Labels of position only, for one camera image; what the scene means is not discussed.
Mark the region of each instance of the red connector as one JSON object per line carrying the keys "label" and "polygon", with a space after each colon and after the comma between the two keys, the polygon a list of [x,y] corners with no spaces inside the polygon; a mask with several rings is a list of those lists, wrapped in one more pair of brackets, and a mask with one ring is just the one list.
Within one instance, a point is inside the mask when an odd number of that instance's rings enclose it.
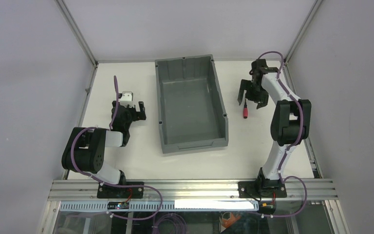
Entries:
{"label": "red connector", "polygon": [[248,116],[247,103],[246,103],[246,99],[244,99],[243,118],[247,118],[247,116]]}

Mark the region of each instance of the robotic arm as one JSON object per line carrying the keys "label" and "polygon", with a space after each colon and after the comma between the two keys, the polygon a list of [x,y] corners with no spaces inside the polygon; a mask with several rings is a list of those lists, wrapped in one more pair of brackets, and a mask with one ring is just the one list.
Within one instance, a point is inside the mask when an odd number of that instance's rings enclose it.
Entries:
{"label": "robotic arm", "polygon": [[[133,104],[133,93],[124,91],[119,94],[120,102],[117,114],[112,122],[112,129],[95,128],[92,132],[83,133],[75,144],[74,158],[77,167],[110,184],[125,185],[125,175],[107,163],[104,163],[105,147],[125,147],[130,139],[132,122],[146,120],[144,103],[138,102],[138,112]],[[112,102],[112,113],[116,109],[116,100]],[[71,147],[82,127],[73,128],[62,155],[62,167],[77,172],[71,160]]]}
{"label": "robotic arm", "polygon": [[[251,186],[241,187],[246,189],[246,193],[251,193],[253,196],[266,197],[275,192],[276,197],[286,197],[285,186],[279,174],[283,173],[293,150],[302,139],[309,136],[311,103],[309,100],[300,99],[286,84],[279,83],[276,78],[278,71],[276,67],[268,67],[265,59],[257,59],[252,62],[252,70],[249,72],[252,80],[242,79],[240,84],[239,105],[242,103],[244,91],[246,91],[246,99],[258,104],[257,109],[267,105],[269,95],[276,105],[270,126],[270,134],[274,142],[269,158],[260,168],[256,181]],[[296,143],[300,128],[300,116],[298,107],[290,95],[301,105],[304,119],[302,136],[300,141]]]}

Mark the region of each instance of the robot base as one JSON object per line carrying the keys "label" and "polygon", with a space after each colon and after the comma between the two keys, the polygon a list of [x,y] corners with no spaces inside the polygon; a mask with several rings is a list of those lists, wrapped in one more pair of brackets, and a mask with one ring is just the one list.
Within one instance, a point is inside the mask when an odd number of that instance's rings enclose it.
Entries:
{"label": "robot base", "polygon": [[285,198],[287,197],[286,187],[280,180],[269,180],[263,175],[260,168],[259,176],[255,181],[240,181],[240,198]]}
{"label": "robot base", "polygon": [[[141,181],[131,181],[127,182],[126,185],[144,185],[144,182]],[[131,188],[132,196],[131,198],[142,199],[144,195],[143,187]],[[131,191],[128,188],[116,188],[107,185],[99,185],[97,198],[117,198],[117,199],[127,199],[131,195]]]}

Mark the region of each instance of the gray plastic bin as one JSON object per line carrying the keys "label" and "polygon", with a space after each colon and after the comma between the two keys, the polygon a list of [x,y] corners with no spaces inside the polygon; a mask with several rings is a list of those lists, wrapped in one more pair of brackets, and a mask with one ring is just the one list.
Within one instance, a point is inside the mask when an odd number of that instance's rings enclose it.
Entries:
{"label": "gray plastic bin", "polygon": [[155,61],[163,153],[228,145],[225,112],[213,55]]}

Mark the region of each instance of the gray wall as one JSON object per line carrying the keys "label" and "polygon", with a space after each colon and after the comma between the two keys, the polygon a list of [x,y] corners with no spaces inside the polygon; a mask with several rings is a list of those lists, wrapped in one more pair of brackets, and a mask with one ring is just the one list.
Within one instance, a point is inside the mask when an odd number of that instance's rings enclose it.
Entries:
{"label": "gray wall", "polygon": [[287,52],[314,2],[65,0],[97,60],[248,59]]}
{"label": "gray wall", "polygon": [[0,234],[37,231],[92,66],[53,0],[0,0]]}
{"label": "gray wall", "polygon": [[290,61],[352,233],[374,233],[374,1],[325,0]]}

